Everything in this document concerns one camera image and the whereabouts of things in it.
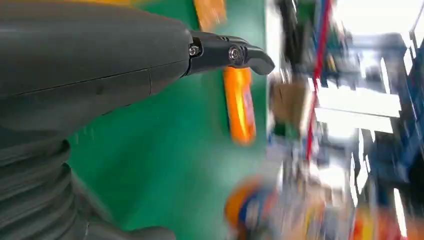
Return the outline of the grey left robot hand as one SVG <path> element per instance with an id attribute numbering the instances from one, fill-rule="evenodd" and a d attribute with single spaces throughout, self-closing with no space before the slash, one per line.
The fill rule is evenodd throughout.
<path id="1" fill-rule="evenodd" d="M 179 78 L 224 67 L 268 75 L 275 64 L 240 37 L 129 6 L 1 1 L 1 239 L 173 240 L 162 226 L 123 231 L 91 220 L 73 188 L 67 137 Z"/>

